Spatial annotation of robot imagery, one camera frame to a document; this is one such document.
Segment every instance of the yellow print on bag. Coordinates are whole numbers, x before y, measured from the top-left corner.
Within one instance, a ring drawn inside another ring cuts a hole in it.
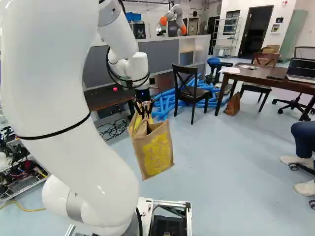
[[[142,147],[145,155],[144,166],[149,175],[157,175],[171,165],[171,145],[167,131],[156,135],[150,143]]]

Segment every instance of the wall sign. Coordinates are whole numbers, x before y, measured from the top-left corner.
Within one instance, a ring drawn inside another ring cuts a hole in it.
[[[276,23],[282,23],[284,21],[283,17],[277,17],[276,18]]]
[[[274,24],[271,28],[272,33],[277,33],[279,30],[280,25],[279,24]]]

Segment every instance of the window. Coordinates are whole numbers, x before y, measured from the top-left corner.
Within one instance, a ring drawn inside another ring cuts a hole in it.
[[[240,16],[239,11],[228,11],[226,18],[232,18],[231,20],[225,20],[223,35],[233,35],[237,29],[238,17]]]

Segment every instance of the paper bag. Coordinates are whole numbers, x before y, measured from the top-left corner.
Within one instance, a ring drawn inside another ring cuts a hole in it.
[[[229,116],[236,115],[240,110],[240,100],[241,100],[240,92],[233,95],[232,98],[228,101],[224,113],[226,113]]]
[[[146,180],[174,166],[169,121],[151,123],[136,112],[128,127],[142,179]]]

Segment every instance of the yellow cable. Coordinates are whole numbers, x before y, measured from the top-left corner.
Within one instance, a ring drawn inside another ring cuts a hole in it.
[[[47,178],[47,175],[44,175],[42,171],[38,170],[38,173],[40,173],[42,176],[44,176],[45,178]]]
[[[46,208],[40,208],[40,209],[24,209],[17,201],[10,201],[10,202],[6,202],[5,204],[3,204],[2,206],[0,206],[0,209],[6,207],[7,205],[10,205],[12,203],[15,203],[16,206],[25,212],[35,212],[35,211],[41,211],[41,210],[46,210]]]

